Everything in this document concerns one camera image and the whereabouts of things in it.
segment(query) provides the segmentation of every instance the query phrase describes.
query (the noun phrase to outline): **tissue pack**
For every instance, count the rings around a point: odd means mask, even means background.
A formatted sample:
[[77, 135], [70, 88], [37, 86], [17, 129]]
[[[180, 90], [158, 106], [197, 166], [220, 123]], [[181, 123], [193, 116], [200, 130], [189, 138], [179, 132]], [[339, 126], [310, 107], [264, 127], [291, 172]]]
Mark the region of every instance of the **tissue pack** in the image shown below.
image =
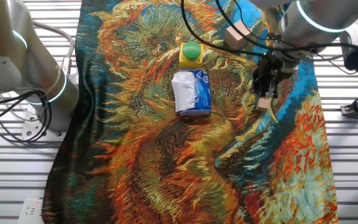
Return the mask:
[[180, 116], [207, 115], [211, 112], [208, 74], [204, 70], [179, 71], [173, 75], [175, 109]]

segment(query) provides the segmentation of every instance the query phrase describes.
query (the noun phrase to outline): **power outlet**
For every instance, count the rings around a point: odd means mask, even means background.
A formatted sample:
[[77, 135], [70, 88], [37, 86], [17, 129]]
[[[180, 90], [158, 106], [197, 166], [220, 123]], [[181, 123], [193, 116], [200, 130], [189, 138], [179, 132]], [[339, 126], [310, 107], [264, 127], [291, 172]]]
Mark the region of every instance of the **power outlet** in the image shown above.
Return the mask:
[[17, 224], [44, 224], [41, 217], [41, 209], [42, 200], [25, 199]]

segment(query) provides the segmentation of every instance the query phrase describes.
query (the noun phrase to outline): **metal grate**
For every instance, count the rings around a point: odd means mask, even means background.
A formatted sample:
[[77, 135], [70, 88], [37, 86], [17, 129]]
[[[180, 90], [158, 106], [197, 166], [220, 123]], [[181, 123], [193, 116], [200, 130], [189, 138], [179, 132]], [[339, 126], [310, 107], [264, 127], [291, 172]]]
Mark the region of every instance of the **metal grate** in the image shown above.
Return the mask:
[[[26, 0], [32, 17], [39, 22], [56, 26], [75, 37], [81, 1]], [[61, 63], [68, 50], [68, 42], [47, 30], [36, 29], [41, 41]], [[331, 47], [322, 55], [341, 53]], [[72, 79], [78, 80], [75, 56]], [[342, 60], [334, 63], [343, 67]], [[358, 224], [358, 120], [341, 116], [339, 106], [348, 105], [358, 97], [358, 73], [346, 75], [328, 62], [316, 63], [316, 76], [327, 122], [331, 146], [331, 160], [337, 187], [340, 224]], [[2, 117], [13, 133], [21, 135], [23, 122], [7, 114]], [[43, 197], [45, 182], [60, 142], [47, 146], [21, 146], [0, 138], [0, 224], [17, 223], [25, 198]]]

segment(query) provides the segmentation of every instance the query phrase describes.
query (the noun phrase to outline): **fabric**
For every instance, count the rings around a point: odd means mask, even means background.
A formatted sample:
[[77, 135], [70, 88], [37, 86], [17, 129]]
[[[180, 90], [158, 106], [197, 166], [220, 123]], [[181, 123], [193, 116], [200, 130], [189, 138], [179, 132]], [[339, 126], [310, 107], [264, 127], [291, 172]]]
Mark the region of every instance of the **fabric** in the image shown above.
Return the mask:
[[[196, 33], [223, 45], [215, 1], [185, 4]], [[235, 2], [221, 4], [239, 20]], [[281, 7], [239, 4], [256, 34], [278, 31]], [[313, 64], [261, 113], [249, 92], [258, 59], [205, 46], [212, 112], [179, 117], [171, 80], [190, 40], [179, 0], [83, 0], [80, 100], [47, 181], [45, 223], [336, 223]]]

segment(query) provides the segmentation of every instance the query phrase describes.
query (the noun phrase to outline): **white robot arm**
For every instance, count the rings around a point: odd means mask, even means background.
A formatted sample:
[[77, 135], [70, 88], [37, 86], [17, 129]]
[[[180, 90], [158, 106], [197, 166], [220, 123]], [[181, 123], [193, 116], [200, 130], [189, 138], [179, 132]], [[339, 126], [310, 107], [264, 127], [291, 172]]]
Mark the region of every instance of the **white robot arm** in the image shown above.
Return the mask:
[[[78, 100], [78, 88], [66, 76], [35, 33], [29, 10], [21, 0], [0, 0], [0, 93], [28, 87], [48, 93], [53, 119], [50, 129], [65, 131]], [[42, 113], [37, 96], [27, 99]]]
[[358, 1], [292, 2], [279, 23], [274, 47], [260, 60], [254, 72], [254, 93], [278, 97], [275, 90], [278, 82], [290, 77], [301, 60], [323, 51], [357, 19]]

